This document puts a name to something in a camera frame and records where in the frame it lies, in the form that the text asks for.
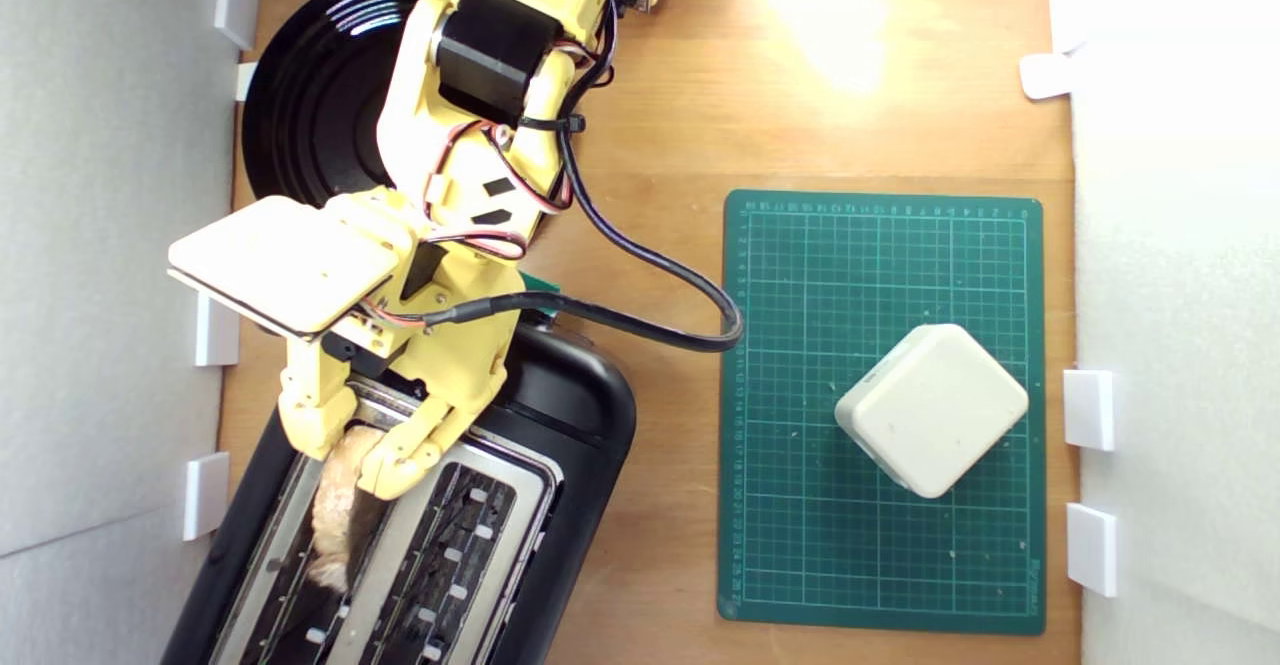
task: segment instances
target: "white cube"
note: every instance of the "white cube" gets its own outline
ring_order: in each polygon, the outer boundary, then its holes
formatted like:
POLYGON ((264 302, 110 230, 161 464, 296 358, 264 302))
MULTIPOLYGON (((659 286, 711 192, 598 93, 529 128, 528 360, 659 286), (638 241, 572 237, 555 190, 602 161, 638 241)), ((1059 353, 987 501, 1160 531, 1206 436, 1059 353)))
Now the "white cube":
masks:
POLYGON ((836 404, 836 423, 920 497, 941 497, 1027 414, 1027 391, 964 327, 913 329, 836 404))

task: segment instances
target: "wooden table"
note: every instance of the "wooden table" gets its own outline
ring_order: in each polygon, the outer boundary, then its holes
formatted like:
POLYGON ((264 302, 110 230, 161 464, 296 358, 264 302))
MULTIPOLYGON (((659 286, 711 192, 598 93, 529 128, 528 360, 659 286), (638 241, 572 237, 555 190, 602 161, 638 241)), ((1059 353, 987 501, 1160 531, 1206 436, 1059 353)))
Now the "wooden table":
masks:
MULTIPOLYGON (((259 46, 306 0, 261 0, 259 46)), ((1065 574, 1060 379, 1074 359, 1068 105, 1029 104, 1018 59, 1048 47, 1047 0, 666 0, 621 27, 617 82, 589 97, 582 162, 618 228, 718 272, 736 187, 1038 197, 1046 215, 1048 629, 965 637, 727 623, 714 606, 716 356, 576 324, 626 373, 639 432, 563 619, 553 664, 957 665, 1079 662, 1065 574)), ((256 52, 248 54, 253 59, 256 52)), ((237 205, 247 183, 237 164, 237 205)), ((716 326, 687 288, 641 267, 580 214, 547 229, 526 269, 567 292, 685 327, 716 326)), ((239 477, 276 395, 283 345, 243 327, 220 446, 239 477)))

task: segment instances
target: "white wall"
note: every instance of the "white wall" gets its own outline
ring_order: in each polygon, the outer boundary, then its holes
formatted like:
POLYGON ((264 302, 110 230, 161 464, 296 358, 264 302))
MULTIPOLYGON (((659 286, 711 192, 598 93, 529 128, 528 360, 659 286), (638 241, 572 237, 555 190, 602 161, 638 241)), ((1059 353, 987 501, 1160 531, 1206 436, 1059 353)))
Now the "white wall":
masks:
POLYGON ((212 3, 0 0, 0 662, 155 661, 207 550, 221 373, 165 253, 230 203, 212 3))
POLYGON ((1119 595, 1085 665, 1280 662, 1280 0, 1094 0, 1074 56, 1082 368, 1114 370, 1119 595))

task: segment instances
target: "green cutting mat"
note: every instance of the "green cutting mat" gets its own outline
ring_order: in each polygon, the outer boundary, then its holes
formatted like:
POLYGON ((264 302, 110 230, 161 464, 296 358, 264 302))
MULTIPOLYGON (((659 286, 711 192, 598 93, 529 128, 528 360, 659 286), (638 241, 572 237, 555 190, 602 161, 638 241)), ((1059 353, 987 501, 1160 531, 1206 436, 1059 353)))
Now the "green cutting mat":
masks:
POLYGON ((736 191, 724 272, 718 606, 860 628, 1044 629, 1042 212, 1033 199, 736 191), (961 324, 1027 418, 951 492, 893 483, 833 411, 918 324, 961 324))

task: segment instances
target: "white bracket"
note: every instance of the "white bracket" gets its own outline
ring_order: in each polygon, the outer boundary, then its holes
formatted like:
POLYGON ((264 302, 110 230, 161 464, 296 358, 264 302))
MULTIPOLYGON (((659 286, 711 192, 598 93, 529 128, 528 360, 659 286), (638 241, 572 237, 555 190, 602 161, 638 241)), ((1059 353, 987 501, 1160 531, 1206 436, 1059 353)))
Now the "white bracket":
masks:
POLYGON ((204 292, 196 293, 196 366, 239 363, 239 316, 204 292))
POLYGON ((1112 390, 1112 375, 1106 370, 1066 370, 1062 373, 1066 442, 1093 450, 1115 450, 1112 390))
POLYGON ((1115 515, 1068 504, 1066 577, 1103 597, 1116 596, 1115 515))
POLYGON ((227 490, 230 486, 232 459, 215 451, 187 463, 187 494, 182 519, 182 538, 193 541, 212 532, 227 515, 227 490))
POLYGON ((248 86, 253 82, 257 63, 241 63, 236 72, 236 101, 242 104, 248 98, 248 86))
POLYGON ((215 0, 214 27, 241 50, 252 50, 257 35, 257 0, 215 0))
POLYGON ((1078 78, 1070 55, 1089 38, 1093 8, 1089 0, 1048 0, 1052 52, 1023 56, 1019 74, 1023 92, 1032 100, 1069 95, 1078 78))

